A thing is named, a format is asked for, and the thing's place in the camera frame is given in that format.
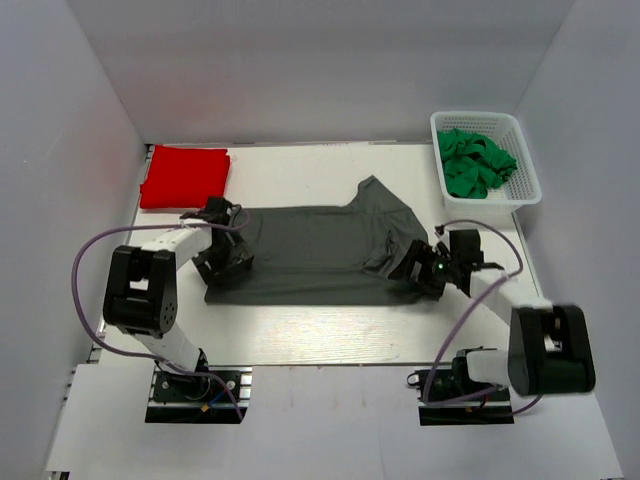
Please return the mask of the dark grey t-shirt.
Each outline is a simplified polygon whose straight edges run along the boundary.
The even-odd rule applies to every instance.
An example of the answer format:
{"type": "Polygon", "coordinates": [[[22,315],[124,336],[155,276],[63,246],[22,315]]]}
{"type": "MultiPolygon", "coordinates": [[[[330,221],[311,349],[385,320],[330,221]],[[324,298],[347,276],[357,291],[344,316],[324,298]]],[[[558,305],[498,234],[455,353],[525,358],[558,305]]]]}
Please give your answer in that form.
{"type": "Polygon", "coordinates": [[[427,299],[409,280],[392,280],[415,240],[427,233],[412,209],[376,177],[344,206],[258,208],[240,234],[251,270],[210,287],[209,305],[396,306],[427,299]]]}

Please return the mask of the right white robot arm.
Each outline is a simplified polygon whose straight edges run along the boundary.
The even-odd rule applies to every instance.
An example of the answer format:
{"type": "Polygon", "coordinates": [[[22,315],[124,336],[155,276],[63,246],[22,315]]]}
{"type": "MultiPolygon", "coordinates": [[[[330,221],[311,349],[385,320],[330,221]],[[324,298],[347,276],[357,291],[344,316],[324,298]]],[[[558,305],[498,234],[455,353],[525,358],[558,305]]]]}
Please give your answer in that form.
{"type": "Polygon", "coordinates": [[[458,351],[447,382],[451,397],[442,393],[430,369],[421,386],[422,401],[443,406],[501,389],[533,397],[593,391],[596,372],[583,310],[528,292],[516,280],[519,270],[508,272],[486,261],[478,231],[442,225],[436,232],[434,246],[413,241],[390,278],[412,284],[429,300],[439,299],[446,285],[455,286],[471,301],[457,323],[484,306],[508,326],[509,340],[505,349],[458,351]]]}

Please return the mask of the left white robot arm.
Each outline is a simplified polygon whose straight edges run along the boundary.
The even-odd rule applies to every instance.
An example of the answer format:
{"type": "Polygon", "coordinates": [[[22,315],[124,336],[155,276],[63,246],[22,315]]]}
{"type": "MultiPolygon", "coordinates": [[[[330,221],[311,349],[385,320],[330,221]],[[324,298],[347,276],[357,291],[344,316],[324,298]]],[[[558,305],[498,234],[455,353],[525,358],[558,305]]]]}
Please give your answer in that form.
{"type": "Polygon", "coordinates": [[[241,235],[249,214],[222,197],[180,217],[141,246],[112,254],[103,318],[149,351],[165,370],[195,377],[208,370],[204,351],[177,323],[178,271],[191,263],[206,286],[231,287],[246,277],[254,255],[241,235]]]}

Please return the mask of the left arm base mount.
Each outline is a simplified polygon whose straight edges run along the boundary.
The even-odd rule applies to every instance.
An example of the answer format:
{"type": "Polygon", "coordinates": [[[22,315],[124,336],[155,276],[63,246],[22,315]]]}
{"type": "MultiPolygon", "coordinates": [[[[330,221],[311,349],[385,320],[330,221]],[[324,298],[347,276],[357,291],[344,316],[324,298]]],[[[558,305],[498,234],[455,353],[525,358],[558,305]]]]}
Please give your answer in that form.
{"type": "MultiPolygon", "coordinates": [[[[251,367],[214,370],[245,415],[252,386],[251,367]]],[[[212,379],[188,380],[155,368],[146,407],[148,424],[237,425],[237,411],[224,388],[212,379]]]]}

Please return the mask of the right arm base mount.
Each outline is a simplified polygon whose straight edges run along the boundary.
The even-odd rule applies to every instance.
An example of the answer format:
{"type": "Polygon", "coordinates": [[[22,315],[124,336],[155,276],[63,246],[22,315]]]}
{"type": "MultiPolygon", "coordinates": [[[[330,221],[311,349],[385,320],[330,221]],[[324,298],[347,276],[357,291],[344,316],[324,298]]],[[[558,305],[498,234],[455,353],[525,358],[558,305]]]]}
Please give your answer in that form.
{"type": "Polygon", "coordinates": [[[435,374],[428,402],[422,401],[429,370],[415,370],[406,378],[418,393],[421,427],[509,425],[514,423],[510,393],[491,384],[460,379],[451,367],[435,374]]]}

